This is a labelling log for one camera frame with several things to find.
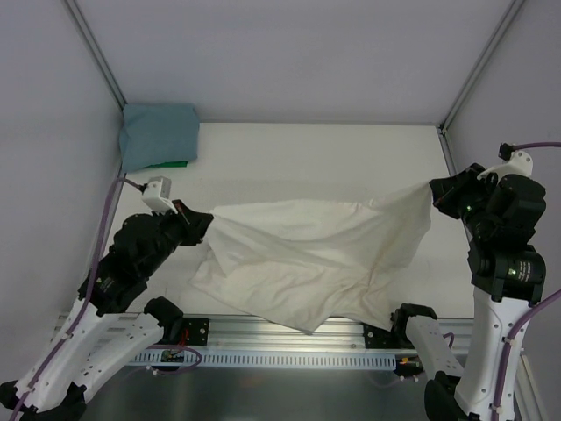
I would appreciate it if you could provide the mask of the white t-shirt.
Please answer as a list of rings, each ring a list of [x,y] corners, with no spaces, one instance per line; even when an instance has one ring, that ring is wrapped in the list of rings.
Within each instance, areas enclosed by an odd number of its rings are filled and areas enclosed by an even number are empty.
[[[389,329],[387,287],[430,229],[427,183],[364,202],[217,206],[191,279],[235,310],[303,332],[331,317]]]

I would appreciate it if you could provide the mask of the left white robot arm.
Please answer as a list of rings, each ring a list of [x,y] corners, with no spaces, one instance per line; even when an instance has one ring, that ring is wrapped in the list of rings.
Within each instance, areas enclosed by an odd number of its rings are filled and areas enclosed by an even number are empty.
[[[94,269],[95,277],[79,288],[42,360],[22,378],[2,383],[1,404],[11,418],[77,420],[97,391],[136,354],[152,345],[178,345],[183,313],[160,296],[148,301],[122,336],[93,350],[178,247],[202,243],[213,219],[180,200],[165,212],[128,217]]]

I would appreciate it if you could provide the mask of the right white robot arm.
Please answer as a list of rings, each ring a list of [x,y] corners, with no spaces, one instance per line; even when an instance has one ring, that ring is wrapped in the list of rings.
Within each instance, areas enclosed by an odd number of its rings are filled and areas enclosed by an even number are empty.
[[[546,210],[545,188],[531,168],[478,164],[430,181],[433,205],[459,219],[471,236],[474,319],[468,356],[459,365],[436,313],[405,303],[392,318],[391,335],[413,347],[428,377],[424,409],[430,420],[513,420],[515,378],[530,319],[543,310],[546,264],[530,244]]]

